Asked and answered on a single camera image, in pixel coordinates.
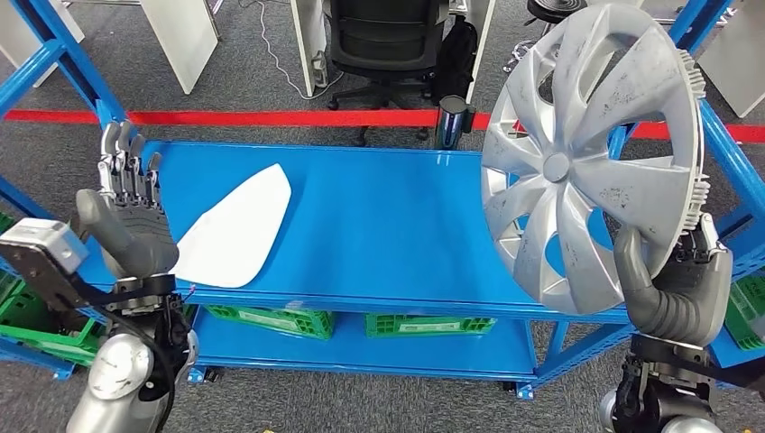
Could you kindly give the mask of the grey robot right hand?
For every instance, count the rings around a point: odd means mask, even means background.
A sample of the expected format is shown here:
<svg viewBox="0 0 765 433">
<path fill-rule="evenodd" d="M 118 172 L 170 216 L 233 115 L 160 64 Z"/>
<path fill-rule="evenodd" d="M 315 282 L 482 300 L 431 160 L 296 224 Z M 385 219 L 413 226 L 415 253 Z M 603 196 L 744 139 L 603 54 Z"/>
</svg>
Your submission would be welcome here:
<svg viewBox="0 0 765 433">
<path fill-rule="evenodd" d="M 669 259 L 651 277 L 641 254 L 641 234 L 624 225 L 613 253 L 632 324 L 647 336 L 686 345 L 709 345 L 724 323 L 732 285 L 733 253 L 719 240 L 713 217 L 704 213 Z"/>
</svg>

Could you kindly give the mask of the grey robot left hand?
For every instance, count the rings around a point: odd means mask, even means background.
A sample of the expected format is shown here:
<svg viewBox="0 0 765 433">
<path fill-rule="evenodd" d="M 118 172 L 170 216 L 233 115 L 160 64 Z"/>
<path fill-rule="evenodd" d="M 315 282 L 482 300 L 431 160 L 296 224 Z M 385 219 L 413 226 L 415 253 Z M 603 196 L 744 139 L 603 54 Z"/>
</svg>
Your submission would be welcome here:
<svg viewBox="0 0 765 433">
<path fill-rule="evenodd" d="M 76 193 L 79 222 L 117 279 L 166 274 L 180 255 L 161 203 L 161 155 L 153 153 L 144 165 L 144 145 L 129 121 L 107 123 L 97 163 L 100 189 Z"/>
</svg>

